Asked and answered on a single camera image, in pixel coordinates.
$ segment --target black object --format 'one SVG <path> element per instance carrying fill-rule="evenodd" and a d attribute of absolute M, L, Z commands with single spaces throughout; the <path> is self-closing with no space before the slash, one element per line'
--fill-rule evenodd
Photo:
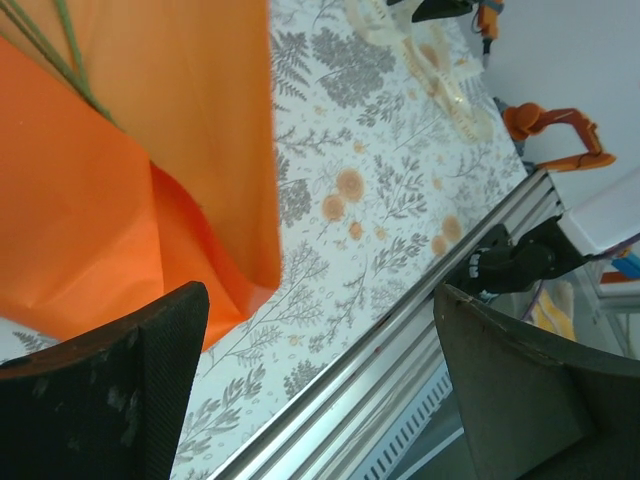
<path fill-rule="evenodd" d="M 402 0 L 387 0 L 387 5 L 395 5 Z M 470 13 L 477 0 L 425 0 L 411 17 L 413 23 L 435 20 L 437 18 L 459 17 Z"/>
<path fill-rule="evenodd" d="M 208 310 L 190 283 L 0 366 L 0 476 L 168 479 Z"/>
<path fill-rule="evenodd" d="M 558 278 L 587 263 L 552 217 L 512 245 L 504 225 L 494 227 L 456 267 L 447 283 L 473 296 L 523 292 L 536 280 Z"/>
<path fill-rule="evenodd" d="M 441 285 L 435 322 L 480 479 L 640 478 L 640 362 Z"/>

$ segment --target patterned table surface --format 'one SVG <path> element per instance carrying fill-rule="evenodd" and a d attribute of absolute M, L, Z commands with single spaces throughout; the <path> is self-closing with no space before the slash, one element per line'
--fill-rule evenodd
<path fill-rule="evenodd" d="M 442 26 L 452 63 L 470 61 Z M 494 135 L 467 145 L 344 0 L 273 0 L 271 42 L 284 278 L 202 355 L 176 480 L 207 478 L 525 176 L 479 77 L 462 88 Z M 0 320 L 0 359 L 51 344 Z"/>

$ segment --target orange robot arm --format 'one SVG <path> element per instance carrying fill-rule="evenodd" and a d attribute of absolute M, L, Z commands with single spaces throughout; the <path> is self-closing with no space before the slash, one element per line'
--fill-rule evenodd
<path fill-rule="evenodd" d="M 559 172 L 588 170 L 606 167 L 616 160 L 615 156 L 604 151 L 596 133 L 597 125 L 576 108 L 545 111 L 535 103 L 525 103 L 519 107 L 508 107 L 504 111 L 503 120 L 515 141 L 524 141 L 531 135 L 539 135 L 554 123 L 566 123 L 575 128 L 587 152 L 540 163 L 539 168 Z"/>

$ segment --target orange paper bag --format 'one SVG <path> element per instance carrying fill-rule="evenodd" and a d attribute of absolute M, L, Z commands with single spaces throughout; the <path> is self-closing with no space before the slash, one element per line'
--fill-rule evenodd
<path fill-rule="evenodd" d="M 66 340 L 198 280 L 206 349 L 266 301 L 279 271 L 248 278 L 132 138 L 2 38 L 0 65 L 0 315 Z"/>

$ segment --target white plastic object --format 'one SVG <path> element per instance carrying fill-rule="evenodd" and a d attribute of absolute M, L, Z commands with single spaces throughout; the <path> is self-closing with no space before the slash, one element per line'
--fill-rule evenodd
<path fill-rule="evenodd" d="M 567 210 L 558 221 L 582 255 L 597 255 L 640 233 L 640 167 Z"/>

